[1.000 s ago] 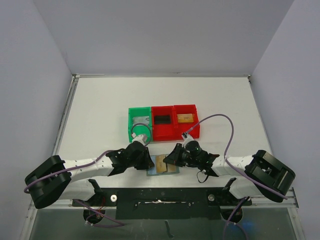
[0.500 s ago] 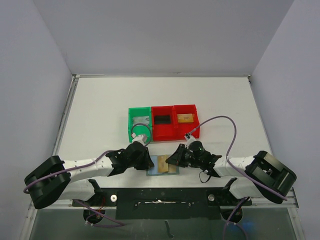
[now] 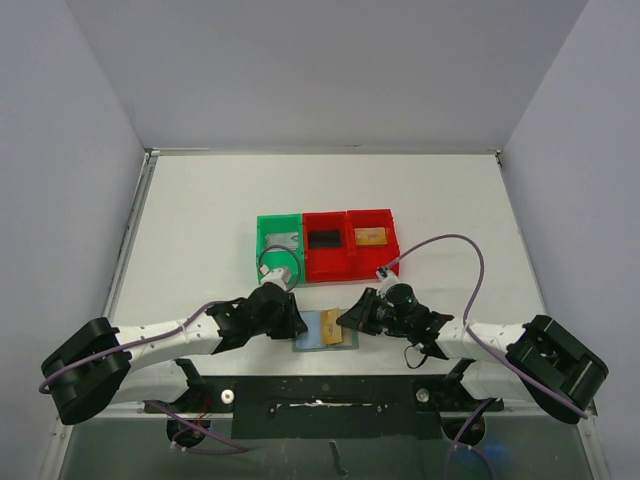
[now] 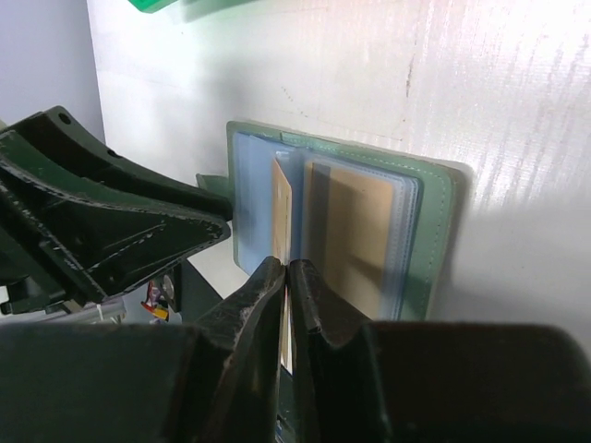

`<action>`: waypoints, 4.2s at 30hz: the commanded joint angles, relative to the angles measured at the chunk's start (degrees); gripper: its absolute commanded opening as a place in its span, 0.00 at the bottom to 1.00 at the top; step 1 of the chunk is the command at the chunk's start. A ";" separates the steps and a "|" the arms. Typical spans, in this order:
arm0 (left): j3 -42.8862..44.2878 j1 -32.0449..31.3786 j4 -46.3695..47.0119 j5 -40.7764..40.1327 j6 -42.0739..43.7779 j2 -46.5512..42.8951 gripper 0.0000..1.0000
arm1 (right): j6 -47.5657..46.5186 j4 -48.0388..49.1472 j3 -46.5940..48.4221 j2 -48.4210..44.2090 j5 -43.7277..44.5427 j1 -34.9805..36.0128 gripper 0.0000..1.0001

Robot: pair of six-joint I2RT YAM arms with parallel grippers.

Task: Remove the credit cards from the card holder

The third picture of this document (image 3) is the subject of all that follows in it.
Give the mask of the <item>grey-green card holder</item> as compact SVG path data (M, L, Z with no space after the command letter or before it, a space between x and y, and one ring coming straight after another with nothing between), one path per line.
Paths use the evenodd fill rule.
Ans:
M305 311L301 313L302 319L308 327L308 332L292 341L294 352L320 352L356 350L359 348L358 335L355 331L342 327L344 342L336 346L324 346L320 336L320 312L324 310Z

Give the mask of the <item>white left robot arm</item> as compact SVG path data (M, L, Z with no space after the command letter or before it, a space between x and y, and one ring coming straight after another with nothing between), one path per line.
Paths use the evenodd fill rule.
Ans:
M65 425L134 401L159 400L190 411L202 402L204 387L180 360L239 349L261 335L292 340L307 330L294 294L273 282L248 297L208 302L185 319L118 327L100 317L46 358L38 390L53 399Z

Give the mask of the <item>gold card from holder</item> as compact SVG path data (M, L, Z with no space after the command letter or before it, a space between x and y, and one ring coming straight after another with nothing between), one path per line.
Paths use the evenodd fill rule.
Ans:
M337 323L340 315L339 308L320 312L320 336L324 346L336 346L344 342L342 327Z

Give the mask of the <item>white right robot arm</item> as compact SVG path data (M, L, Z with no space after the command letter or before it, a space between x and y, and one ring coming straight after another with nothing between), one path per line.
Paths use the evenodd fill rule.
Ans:
M488 398L534 402L575 424L609 374L602 359L549 316L523 324L463 320L421 304L404 283L366 289L337 323L404 338L427 358L455 361L445 395L459 409Z

